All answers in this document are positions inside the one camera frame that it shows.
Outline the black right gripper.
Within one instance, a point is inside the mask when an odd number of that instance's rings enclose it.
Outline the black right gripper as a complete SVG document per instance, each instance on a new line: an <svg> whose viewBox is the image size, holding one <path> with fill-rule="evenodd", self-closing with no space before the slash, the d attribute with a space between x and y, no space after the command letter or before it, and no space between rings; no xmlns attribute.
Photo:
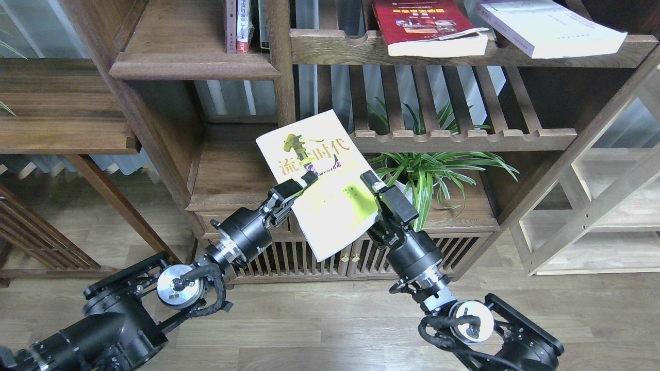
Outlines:
<svg viewBox="0 0 660 371"><path fill-rule="evenodd" d="M378 206L375 223L367 233L380 249L389 249L387 262L403 281L441 281L438 264L443 255L424 231L415 231L411 221L419 214L403 193L387 184L374 171L360 175Z"/></svg>

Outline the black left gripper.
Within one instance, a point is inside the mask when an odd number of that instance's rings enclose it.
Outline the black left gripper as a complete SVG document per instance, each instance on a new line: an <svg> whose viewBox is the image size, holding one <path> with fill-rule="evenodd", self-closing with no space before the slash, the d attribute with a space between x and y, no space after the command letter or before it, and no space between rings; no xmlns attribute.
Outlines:
<svg viewBox="0 0 660 371"><path fill-rule="evenodd" d="M290 213L294 200L318 179L315 171L307 171L299 181L287 180L271 188L258 209L241 207L222 222L211 220L221 238L210 247L210 258L215 263L253 261L273 242L269 228L279 225Z"/></svg>

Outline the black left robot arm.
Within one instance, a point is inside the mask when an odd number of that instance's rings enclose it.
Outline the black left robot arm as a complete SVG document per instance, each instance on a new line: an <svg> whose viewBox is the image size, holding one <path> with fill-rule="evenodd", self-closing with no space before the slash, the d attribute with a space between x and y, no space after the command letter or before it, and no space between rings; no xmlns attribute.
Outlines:
<svg viewBox="0 0 660 371"><path fill-rule="evenodd" d="M12 353L2 347L2 370L133 370L168 342L189 318L228 311L225 276L246 268L272 242L294 201L318 177L312 171L269 190L258 209L240 208L211 221L221 239L191 264L160 252L85 289L85 317L46 340Z"/></svg>

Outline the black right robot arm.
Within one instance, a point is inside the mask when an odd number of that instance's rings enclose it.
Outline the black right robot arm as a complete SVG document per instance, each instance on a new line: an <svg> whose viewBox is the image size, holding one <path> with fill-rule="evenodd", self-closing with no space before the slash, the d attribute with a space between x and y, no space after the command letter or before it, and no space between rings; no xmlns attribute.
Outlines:
<svg viewBox="0 0 660 371"><path fill-rule="evenodd" d="M373 171L361 180L375 198L378 214L368 234L399 277L389 292L407 293L425 316L419 335L440 350L453 353L471 370L555 370L563 344L495 294L483 301L457 300L449 278L439 272L443 254L412 222L417 210L395 187Z"/></svg>

